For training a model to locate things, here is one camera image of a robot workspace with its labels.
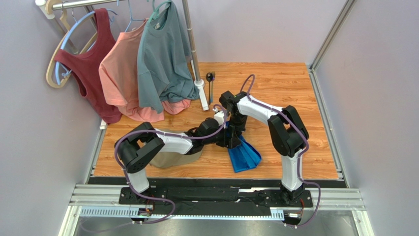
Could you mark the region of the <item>blue cloth napkin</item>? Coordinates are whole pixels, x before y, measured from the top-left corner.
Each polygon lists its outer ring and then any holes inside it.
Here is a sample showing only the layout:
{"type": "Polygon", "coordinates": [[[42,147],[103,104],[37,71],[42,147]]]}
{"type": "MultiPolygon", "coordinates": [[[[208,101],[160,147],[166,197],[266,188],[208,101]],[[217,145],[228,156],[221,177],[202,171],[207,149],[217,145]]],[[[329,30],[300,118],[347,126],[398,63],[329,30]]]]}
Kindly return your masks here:
{"type": "Polygon", "coordinates": [[[262,158],[260,153],[248,143],[243,135],[233,137],[229,133],[229,122],[224,125],[225,128],[225,147],[232,163],[235,173],[255,169],[262,158]]]}

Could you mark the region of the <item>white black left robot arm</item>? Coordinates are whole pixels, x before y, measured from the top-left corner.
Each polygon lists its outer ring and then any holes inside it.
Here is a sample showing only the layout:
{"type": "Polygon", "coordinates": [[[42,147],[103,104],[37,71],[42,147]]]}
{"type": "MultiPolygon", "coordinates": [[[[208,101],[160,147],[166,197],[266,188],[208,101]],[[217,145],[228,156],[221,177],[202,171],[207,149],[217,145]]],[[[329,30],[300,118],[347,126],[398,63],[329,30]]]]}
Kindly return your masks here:
{"type": "Polygon", "coordinates": [[[245,124],[245,120],[219,124],[216,119],[207,118],[198,127],[183,133],[172,133],[144,122],[115,143],[114,156],[124,171],[128,185],[135,192],[143,193],[150,186],[145,168],[159,153],[195,155],[211,144],[235,148],[241,144],[239,137],[246,131],[245,124]]]}

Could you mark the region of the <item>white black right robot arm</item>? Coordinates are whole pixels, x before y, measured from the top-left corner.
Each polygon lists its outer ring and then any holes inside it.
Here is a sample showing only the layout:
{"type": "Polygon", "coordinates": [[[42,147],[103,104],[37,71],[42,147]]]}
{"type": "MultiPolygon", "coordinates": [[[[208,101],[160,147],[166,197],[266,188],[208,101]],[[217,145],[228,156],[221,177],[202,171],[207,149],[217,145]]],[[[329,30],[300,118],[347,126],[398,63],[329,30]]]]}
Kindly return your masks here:
{"type": "Polygon", "coordinates": [[[288,192],[302,190],[298,156],[307,146],[308,131],[296,108],[273,106],[244,91],[237,95],[227,91],[221,94],[219,102],[230,115],[229,125],[224,132],[225,147],[235,148],[241,144],[239,136],[245,131],[248,117],[260,121],[268,126],[273,147],[281,155],[283,188],[288,192]]]}

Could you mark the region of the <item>white clothes rack foot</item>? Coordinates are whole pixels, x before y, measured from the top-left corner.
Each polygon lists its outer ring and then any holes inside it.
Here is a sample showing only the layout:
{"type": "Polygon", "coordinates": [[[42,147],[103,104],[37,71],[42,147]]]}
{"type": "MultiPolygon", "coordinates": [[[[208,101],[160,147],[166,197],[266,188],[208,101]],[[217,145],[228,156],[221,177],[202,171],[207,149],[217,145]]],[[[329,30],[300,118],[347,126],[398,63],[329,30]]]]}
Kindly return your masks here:
{"type": "Polygon", "coordinates": [[[205,82],[202,79],[195,80],[194,85],[198,88],[199,99],[200,99],[201,107],[203,111],[209,110],[209,105],[208,105],[208,101],[207,101],[206,93],[205,93],[205,82]]]}

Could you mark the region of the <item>beige baseball cap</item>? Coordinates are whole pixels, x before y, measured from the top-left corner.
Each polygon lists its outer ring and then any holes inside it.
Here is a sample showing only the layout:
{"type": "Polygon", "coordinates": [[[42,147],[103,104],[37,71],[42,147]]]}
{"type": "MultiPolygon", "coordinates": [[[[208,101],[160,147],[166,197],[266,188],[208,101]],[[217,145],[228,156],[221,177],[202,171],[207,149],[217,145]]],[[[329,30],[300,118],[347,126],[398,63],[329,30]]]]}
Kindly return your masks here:
{"type": "Polygon", "coordinates": [[[186,165],[197,161],[203,150],[201,149],[197,153],[186,155],[176,152],[159,152],[151,161],[150,164],[157,168],[169,168],[172,166],[186,165]]]}

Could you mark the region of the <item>black spoon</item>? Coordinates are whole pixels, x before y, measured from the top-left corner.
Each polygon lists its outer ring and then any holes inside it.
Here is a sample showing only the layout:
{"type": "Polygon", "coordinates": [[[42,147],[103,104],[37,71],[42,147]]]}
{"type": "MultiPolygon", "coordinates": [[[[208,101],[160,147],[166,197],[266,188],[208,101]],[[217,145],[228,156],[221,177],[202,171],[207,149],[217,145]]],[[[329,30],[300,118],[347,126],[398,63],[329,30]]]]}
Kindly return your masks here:
{"type": "Polygon", "coordinates": [[[208,104],[210,105],[210,82],[211,82],[211,72],[208,72],[206,74],[206,81],[208,82],[208,86],[209,86],[209,97],[208,97],[208,104]]]}

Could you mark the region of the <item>teal t-shirt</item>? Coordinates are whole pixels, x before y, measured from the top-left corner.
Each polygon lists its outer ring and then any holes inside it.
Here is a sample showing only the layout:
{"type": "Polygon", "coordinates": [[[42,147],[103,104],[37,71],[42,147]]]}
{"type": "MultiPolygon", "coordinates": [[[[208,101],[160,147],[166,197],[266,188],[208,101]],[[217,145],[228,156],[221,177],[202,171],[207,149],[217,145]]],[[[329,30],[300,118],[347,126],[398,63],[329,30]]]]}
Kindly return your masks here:
{"type": "Polygon", "coordinates": [[[160,8],[159,17],[147,20],[137,56],[138,104],[163,112],[164,101],[199,99],[188,68],[191,58],[186,30],[176,5],[160,8]]]}

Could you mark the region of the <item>pink t-shirt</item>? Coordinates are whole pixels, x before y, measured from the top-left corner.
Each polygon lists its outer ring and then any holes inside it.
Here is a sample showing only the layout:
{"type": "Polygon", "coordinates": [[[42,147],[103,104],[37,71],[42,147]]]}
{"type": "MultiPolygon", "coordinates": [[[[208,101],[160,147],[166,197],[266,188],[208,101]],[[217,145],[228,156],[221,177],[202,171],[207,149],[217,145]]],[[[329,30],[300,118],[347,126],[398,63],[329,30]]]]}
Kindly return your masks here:
{"type": "Polygon", "coordinates": [[[135,121],[158,122],[165,119],[165,112],[176,115],[189,108],[192,100],[176,103],[164,101],[163,112],[141,108],[138,104],[137,56],[146,23],[138,28],[121,32],[110,52],[99,66],[99,76],[107,104],[114,105],[128,118],[135,121]]]}

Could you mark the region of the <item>teal clothes hanger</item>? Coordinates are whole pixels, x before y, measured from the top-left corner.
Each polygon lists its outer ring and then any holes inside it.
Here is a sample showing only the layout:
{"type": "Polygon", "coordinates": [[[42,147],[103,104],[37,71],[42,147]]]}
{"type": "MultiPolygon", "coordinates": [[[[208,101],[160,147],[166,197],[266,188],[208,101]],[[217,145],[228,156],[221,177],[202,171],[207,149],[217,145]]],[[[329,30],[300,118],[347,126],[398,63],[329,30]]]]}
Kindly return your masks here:
{"type": "Polygon", "coordinates": [[[152,8],[153,8],[153,13],[149,17],[149,22],[157,19],[160,14],[160,8],[163,6],[170,6],[172,4],[172,1],[166,0],[166,1],[161,2],[159,5],[155,5],[155,0],[152,0],[151,3],[152,3],[152,8]]]}

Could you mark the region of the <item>maroon tank top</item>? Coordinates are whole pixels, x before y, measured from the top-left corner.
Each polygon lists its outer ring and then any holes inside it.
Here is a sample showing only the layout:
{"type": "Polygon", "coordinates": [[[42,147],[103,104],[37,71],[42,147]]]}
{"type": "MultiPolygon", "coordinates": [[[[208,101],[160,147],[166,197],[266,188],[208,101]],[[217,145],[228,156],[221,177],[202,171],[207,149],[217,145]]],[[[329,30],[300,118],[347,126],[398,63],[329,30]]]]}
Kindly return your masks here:
{"type": "Polygon", "coordinates": [[[98,70],[116,41],[111,33],[108,11],[105,8],[96,9],[93,15],[98,32],[93,47],[78,55],[59,49],[54,59],[72,71],[80,95],[91,104],[107,124],[112,124],[118,122],[122,114],[116,106],[107,104],[98,70]]]}

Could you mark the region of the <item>light blue clothes hanger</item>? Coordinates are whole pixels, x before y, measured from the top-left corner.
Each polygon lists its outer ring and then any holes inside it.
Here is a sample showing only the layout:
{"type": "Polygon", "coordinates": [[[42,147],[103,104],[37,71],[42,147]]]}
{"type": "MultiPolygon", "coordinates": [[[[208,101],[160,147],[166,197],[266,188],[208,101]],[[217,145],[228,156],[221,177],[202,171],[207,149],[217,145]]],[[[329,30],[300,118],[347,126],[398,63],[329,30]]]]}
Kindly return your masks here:
{"type": "Polygon", "coordinates": [[[66,50],[70,49],[71,54],[73,55],[79,55],[82,53],[85,53],[92,49],[94,44],[96,43],[96,40],[98,38],[98,32],[97,32],[97,25],[96,20],[93,19],[95,12],[89,12],[85,16],[83,16],[81,19],[76,20],[73,26],[71,26],[68,31],[64,34],[63,39],[58,44],[57,48],[53,52],[53,56],[49,62],[47,72],[46,72],[46,79],[50,86],[53,88],[61,88],[63,87],[68,79],[71,77],[72,70],[66,69],[65,66],[56,60],[56,55],[58,54],[59,50],[66,50]],[[92,35],[92,37],[87,41],[85,46],[82,49],[78,49],[77,47],[74,47],[72,43],[70,43],[70,38],[72,34],[76,31],[77,27],[82,25],[86,21],[93,21],[93,26],[96,29],[96,32],[92,35]]]}

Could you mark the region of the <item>metal clothes rack pole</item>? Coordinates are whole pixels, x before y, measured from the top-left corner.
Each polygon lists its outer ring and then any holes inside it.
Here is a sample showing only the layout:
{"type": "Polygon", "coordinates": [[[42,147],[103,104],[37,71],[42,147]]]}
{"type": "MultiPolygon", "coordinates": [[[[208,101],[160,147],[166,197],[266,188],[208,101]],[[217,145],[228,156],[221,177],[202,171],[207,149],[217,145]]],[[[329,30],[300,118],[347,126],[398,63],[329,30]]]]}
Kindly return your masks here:
{"type": "MultiPolygon", "coordinates": [[[[103,2],[100,3],[100,4],[105,4],[105,3],[110,3],[111,2],[110,0],[102,0],[102,1],[103,2]]],[[[182,5],[183,5],[184,17],[185,17],[185,21],[186,21],[186,29],[187,29],[187,33],[188,33],[188,39],[189,39],[190,48],[191,48],[191,56],[192,56],[191,65],[192,65],[192,70],[193,70],[193,74],[194,74],[194,79],[195,80],[200,80],[201,76],[200,76],[198,59],[197,59],[197,54],[196,54],[196,46],[195,46],[195,41],[194,41],[193,28],[192,28],[191,19],[190,19],[188,2],[186,0],[183,0],[182,5]]]]}

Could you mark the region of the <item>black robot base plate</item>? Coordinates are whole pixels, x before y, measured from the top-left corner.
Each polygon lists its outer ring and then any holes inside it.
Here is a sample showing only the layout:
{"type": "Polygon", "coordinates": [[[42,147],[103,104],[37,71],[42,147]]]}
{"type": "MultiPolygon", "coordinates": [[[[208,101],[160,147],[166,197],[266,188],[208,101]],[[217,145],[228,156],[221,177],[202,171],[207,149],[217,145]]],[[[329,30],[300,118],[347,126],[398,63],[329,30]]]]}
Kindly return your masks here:
{"type": "Polygon", "coordinates": [[[230,187],[151,187],[142,193],[148,197],[179,202],[251,202],[265,207],[314,207],[311,193],[305,190],[291,204],[285,204],[280,189],[239,189],[230,187]]]}

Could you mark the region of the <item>aluminium frame rail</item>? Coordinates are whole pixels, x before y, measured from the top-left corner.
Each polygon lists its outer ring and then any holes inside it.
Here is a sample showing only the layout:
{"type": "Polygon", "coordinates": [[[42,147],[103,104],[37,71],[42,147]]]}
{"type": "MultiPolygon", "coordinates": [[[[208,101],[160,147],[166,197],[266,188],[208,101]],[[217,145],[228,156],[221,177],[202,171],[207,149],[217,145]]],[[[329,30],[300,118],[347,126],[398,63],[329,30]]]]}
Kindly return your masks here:
{"type": "Polygon", "coordinates": [[[61,236],[372,236],[360,192],[310,188],[314,207],[179,202],[124,185],[76,185],[61,236]]]}

